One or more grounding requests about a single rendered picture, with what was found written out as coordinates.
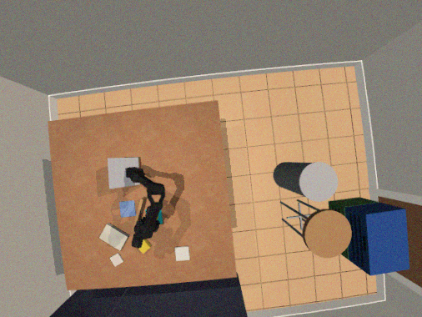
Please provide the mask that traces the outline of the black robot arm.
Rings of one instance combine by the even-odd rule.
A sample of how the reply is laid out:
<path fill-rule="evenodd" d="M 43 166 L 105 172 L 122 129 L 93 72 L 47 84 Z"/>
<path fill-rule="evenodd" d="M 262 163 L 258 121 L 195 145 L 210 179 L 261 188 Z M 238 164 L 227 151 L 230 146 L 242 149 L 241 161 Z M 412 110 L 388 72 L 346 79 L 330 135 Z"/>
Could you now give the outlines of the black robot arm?
<path fill-rule="evenodd" d="M 165 197 L 165 190 L 162 184 L 152 182 L 150 179 L 145 177 L 143 169 L 138 168 L 127 168 L 126 178 L 130 178 L 133 183 L 141 183 L 147 188 L 148 200 L 151 203 L 151 209 L 148 212 L 148 216 L 143 221 L 136 221 L 134 227 L 135 234 L 133 234 L 132 247 L 142 248 L 143 240 L 153 237 L 153 232 L 156 233 L 159 228 L 159 220 L 157 220 L 158 214 L 163 207 L 163 199 Z M 160 195 L 160 199 L 157 203 L 153 200 L 152 195 Z"/>

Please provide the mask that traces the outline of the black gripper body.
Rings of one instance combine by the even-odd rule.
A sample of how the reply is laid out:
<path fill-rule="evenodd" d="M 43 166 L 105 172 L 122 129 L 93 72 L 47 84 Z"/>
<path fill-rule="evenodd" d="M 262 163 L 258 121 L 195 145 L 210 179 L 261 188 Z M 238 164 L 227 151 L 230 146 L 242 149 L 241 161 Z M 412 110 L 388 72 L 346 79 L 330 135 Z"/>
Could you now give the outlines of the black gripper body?
<path fill-rule="evenodd" d="M 149 210 L 151 209 L 151 205 L 149 205 L 148 207 L 147 207 L 147 210 L 146 210 L 146 214 L 145 214 L 145 216 L 146 217 L 143 217 L 142 219 L 140 219 L 139 221 L 143 221 L 143 222 L 145 222 L 145 220 L 146 220 L 146 218 L 147 218 L 147 216 L 148 216 L 148 212 L 149 212 Z"/>

